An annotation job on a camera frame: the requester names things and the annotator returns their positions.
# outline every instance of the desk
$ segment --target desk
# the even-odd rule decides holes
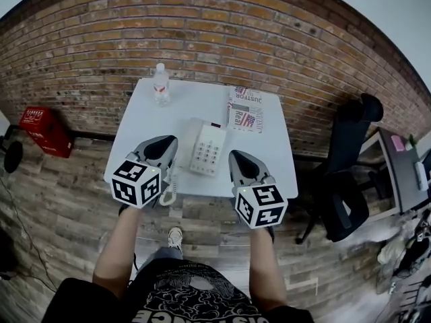
[[[127,105],[106,165],[104,179],[142,141],[160,135],[180,138],[190,117],[226,126],[229,87],[195,81],[170,80],[171,103],[159,107],[154,101],[152,79],[140,79]],[[178,175],[178,193],[233,197],[228,155],[233,149],[250,153],[266,164],[284,197],[298,196],[288,130],[279,98],[263,96],[263,132],[229,130],[216,177],[192,172]]]
[[[428,198],[428,192],[419,190],[416,178],[414,164],[419,161],[416,149],[398,152],[392,142],[392,135],[396,134],[379,128],[377,133],[369,138],[360,150],[361,154],[371,145],[379,142],[389,170],[395,199],[394,208],[370,217],[367,223],[396,213],[405,213]],[[406,138],[401,137],[401,139],[404,144],[407,142]]]

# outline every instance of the white sneaker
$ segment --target white sneaker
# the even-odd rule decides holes
[[[168,234],[168,246],[169,248],[178,248],[183,253],[181,248],[181,242],[183,241],[183,233],[179,227],[173,227],[170,229]]]

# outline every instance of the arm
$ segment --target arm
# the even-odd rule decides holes
[[[119,217],[114,231],[105,245],[93,272],[93,283],[122,298],[133,266],[135,238],[141,209],[129,207]]]
[[[262,312],[286,305],[286,286],[271,236],[264,228],[251,231],[250,295]]]

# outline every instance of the person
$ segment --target person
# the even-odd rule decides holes
[[[65,279],[42,323],[313,322],[286,303],[286,287],[267,229],[251,230],[250,299],[210,266],[183,260],[182,231],[173,227],[129,285],[141,209],[119,217],[94,269],[92,283]]]

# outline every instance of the brick wall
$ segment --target brick wall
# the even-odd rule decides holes
[[[430,93],[396,47],[338,0],[25,0],[0,21],[0,109],[60,110],[116,133],[135,84],[172,77],[280,96],[295,153],[324,155],[336,107],[361,92],[385,128],[419,137]]]

